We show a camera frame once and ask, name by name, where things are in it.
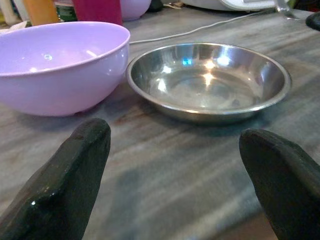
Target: kitchen counter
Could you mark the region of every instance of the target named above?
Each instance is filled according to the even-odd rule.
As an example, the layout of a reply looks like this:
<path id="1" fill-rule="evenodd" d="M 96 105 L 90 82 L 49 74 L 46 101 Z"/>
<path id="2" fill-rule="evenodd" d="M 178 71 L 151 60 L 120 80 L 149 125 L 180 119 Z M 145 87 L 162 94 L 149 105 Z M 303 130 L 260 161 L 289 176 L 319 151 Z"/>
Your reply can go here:
<path id="1" fill-rule="evenodd" d="M 305 19 L 310 12 L 296 11 Z M 165 9 L 125 24 L 132 41 L 228 20 L 236 12 Z M 242 130 L 264 128 L 301 145 L 320 163 L 320 32 L 277 13 L 249 16 L 157 42 L 134 44 L 131 56 L 155 47 L 213 42 L 266 54 L 290 72 L 281 103 L 229 126 L 195 126 L 158 113 L 127 83 L 89 112 L 38 117 L 0 105 L 0 213 L 77 125 L 92 117 L 111 126 L 111 150 L 84 240 L 213 239 L 260 213 L 242 164 Z"/>

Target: plastic bowl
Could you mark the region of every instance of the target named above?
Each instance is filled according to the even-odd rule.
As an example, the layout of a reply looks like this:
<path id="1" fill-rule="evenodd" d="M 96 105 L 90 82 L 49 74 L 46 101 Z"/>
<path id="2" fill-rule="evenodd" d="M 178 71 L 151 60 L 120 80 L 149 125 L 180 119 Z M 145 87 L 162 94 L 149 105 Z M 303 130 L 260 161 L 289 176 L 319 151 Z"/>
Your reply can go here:
<path id="1" fill-rule="evenodd" d="M 121 0 L 122 19 L 132 21 L 146 13 L 151 0 Z"/>
<path id="2" fill-rule="evenodd" d="M 0 102 L 41 116 L 85 111 L 121 82 L 129 38 L 120 25 L 89 21 L 0 35 Z"/>

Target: pink container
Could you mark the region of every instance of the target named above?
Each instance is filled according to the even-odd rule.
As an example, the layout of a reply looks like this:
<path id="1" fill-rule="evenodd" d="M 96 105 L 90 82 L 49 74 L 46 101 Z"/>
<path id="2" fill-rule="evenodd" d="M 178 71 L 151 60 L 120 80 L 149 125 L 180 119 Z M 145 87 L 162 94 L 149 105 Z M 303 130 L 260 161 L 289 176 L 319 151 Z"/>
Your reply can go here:
<path id="1" fill-rule="evenodd" d="M 73 0 L 78 21 L 122 25 L 120 0 Z"/>

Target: orange bottle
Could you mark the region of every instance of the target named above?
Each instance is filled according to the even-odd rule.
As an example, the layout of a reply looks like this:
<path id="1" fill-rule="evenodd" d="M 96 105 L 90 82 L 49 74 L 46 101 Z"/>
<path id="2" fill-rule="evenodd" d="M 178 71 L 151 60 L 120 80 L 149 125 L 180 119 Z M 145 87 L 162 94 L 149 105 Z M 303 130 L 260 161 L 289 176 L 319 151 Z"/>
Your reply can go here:
<path id="1" fill-rule="evenodd" d="M 33 26 L 59 23 L 53 0 L 23 0 Z"/>

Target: stainless steel bowl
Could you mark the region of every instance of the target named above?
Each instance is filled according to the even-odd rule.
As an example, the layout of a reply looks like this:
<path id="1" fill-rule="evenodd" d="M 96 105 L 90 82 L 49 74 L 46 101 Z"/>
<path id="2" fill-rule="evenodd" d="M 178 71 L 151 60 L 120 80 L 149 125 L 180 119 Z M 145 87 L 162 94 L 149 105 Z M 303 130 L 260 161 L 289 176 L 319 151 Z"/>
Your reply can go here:
<path id="1" fill-rule="evenodd" d="M 161 112 L 196 123 L 229 124 L 282 100 L 288 72 L 258 52 L 190 43 L 149 51 L 127 68 L 130 86 Z"/>

